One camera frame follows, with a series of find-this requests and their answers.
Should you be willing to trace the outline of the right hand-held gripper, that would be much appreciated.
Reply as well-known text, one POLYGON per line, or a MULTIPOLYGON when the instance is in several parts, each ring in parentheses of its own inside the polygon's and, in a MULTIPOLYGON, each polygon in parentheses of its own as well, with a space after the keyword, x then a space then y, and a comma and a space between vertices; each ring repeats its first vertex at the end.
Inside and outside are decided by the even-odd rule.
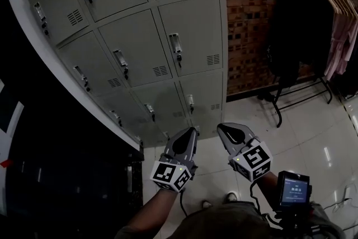
POLYGON ((237 123, 220 123, 218 135, 229 153, 229 165, 250 182, 270 171, 272 154, 266 143, 249 127, 237 123))

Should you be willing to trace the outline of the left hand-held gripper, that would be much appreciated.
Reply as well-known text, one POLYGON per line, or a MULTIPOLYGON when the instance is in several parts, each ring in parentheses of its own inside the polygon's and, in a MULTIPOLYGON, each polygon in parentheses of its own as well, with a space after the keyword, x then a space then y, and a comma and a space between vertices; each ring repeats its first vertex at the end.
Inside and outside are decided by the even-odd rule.
POLYGON ((159 160, 154 162, 150 179, 161 189, 181 192, 195 174, 194 163, 198 132, 194 127, 170 138, 159 160))

